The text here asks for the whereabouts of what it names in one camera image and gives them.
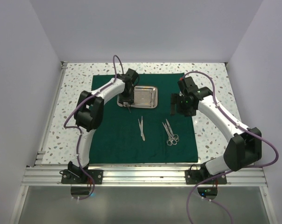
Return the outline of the stainless steel instrument tray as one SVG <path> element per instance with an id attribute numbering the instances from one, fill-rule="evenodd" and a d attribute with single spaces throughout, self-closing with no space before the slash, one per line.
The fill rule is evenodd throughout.
<path id="1" fill-rule="evenodd" d="M 117 97 L 117 105 L 120 107 L 131 107 L 141 109 L 154 109 L 158 106 L 158 88 L 155 86 L 141 86 L 134 88 L 134 102 L 121 102 Z"/>

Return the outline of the dark green surgical cloth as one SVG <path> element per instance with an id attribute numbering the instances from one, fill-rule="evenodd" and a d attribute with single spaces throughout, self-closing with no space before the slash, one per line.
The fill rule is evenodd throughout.
<path id="1" fill-rule="evenodd" d="M 196 137 L 191 117 L 170 115 L 170 97 L 178 93 L 178 74 L 141 74 L 139 85 L 158 88 L 158 106 L 154 109 L 127 108 L 117 105 L 113 97 L 104 106 L 103 120 L 95 131 L 89 153 L 90 163 L 175 163 L 197 162 Z M 143 117 L 145 141 L 141 138 L 138 119 Z M 162 125 L 169 121 L 176 145 L 168 146 Z"/>

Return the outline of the steel forceps with ring handles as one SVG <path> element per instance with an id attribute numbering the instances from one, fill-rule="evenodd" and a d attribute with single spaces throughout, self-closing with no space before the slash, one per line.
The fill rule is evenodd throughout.
<path id="1" fill-rule="evenodd" d="M 166 141 L 167 145 L 168 146 L 172 146 L 172 145 L 176 145 L 177 144 L 177 141 L 174 139 L 174 137 L 170 134 L 170 131 L 167 127 L 166 124 L 162 123 L 167 135 L 168 135 L 168 140 Z"/>

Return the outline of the steel surgical scissors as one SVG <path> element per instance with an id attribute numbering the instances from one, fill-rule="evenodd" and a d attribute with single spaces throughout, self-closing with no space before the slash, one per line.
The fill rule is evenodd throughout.
<path id="1" fill-rule="evenodd" d="M 179 136 L 177 135 L 177 134 L 174 134 L 173 133 L 173 130 L 172 130 L 172 128 L 171 128 L 171 125 L 170 125 L 170 123 L 169 123 L 169 121 L 166 119 L 166 125 L 167 125 L 167 127 L 168 127 L 168 129 L 169 129 L 169 131 L 170 131 L 170 134 L 174 137 L 174 139 L 177 141 L 177 143 L 179 142 Z"/>

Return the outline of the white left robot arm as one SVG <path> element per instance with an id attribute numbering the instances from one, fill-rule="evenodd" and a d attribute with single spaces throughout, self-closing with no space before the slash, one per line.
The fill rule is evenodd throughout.
<path id="1" fill-rule="evenodd" d="M 91 92 L 81 92 L 75 110 L 63 124 L 65 129 L 79 130 L 75 161 L 68 163 L 68 174 L 65 175 L 67 178 L 73 178 L 78 183 L 92 179 L 87 171 L 89 151 L 93 135 L 103 120 L 104 105 L 117 95 L 120 95 L 125 103 L 132 104 L 134 102 L 134 83 L 138 83 L 139 80 L 139 74 L 135 70 L 128 69 L 125 74 L 116 74 L 105 85 Z"/>

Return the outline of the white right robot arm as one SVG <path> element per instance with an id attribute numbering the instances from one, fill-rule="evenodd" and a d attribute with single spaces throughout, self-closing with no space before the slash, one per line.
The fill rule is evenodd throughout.
<path id="1" fill-rule="evenodd" d="M 190 171 L 191 178 L 211 183 L 220 173 L 238 171 L 261 159 L 261 131 L 258 128 L 249 128 L 236 119 L 212 90 L 198 88 L 191 77 L 183 77 L 177 84 L 180 93 L 171 94 L 170 114 L 192 117 L 200 111 L 221 131 L 228 143 L 223 155 L 201 164 L 199 170 Z"/>

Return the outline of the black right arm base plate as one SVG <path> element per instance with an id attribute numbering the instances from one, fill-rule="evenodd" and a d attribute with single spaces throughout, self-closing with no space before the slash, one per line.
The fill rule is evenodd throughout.
<path id="1" fill-rule="evenodd" d="M 196 185 L 202 181 L 205 181 L 208 178 L 211 178 L 211 175 L 206 170 L 201 169 L 197 165 L 193 164 L 190 166 L 189 169 L 184 171 L 184 177 L 186 184 Z M 226 176 L 222 174 L 220 177 L 205 181 L 204 184 L 224 185 L 227 184 L 227 179 Z"/>

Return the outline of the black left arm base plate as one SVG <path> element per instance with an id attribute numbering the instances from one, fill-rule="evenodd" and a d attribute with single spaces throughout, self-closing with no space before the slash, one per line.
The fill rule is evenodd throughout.
<path id="1" fill-rule="evenodd" d="M 93 178 L 92 183 L 102 184 L 104 171 L 100 169 L 89 169 L 86 171 L 89 176 Z M 69 170 L 61 170 L 59 174 L 62 175 L 61 183 L 62 184 L 87 184 L 90 182 L 89 176 L 86 174 L 75 175 Z"/>

